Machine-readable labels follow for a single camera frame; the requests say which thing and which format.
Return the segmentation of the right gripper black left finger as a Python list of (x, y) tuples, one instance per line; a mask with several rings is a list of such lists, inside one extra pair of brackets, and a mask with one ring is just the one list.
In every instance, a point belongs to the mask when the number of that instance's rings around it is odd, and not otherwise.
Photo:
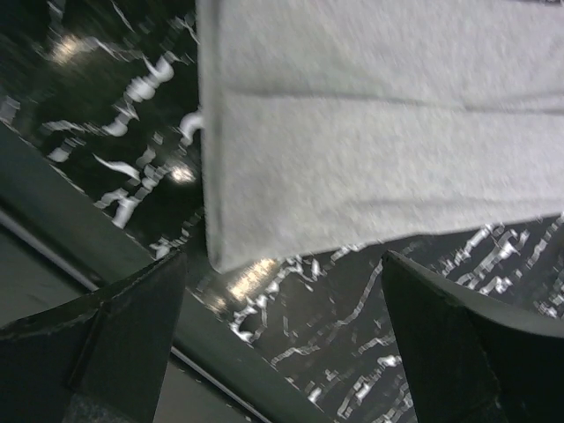
[(182, 308), (186, 258), (1, 329), (3, 422), (151, 422)]

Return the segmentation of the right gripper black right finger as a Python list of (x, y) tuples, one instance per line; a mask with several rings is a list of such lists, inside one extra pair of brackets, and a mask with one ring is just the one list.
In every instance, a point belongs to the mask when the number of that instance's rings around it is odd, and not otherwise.
[(561, 422), (563, 322), (460, 286), (395, 251), (382, 290), (420, 422)]

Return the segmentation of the grey t-shirt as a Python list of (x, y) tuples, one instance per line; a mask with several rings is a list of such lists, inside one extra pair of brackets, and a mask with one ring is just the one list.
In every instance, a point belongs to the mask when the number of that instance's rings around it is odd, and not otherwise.
[(560, 1), (200, 1), (218, 271), (563, 209)]

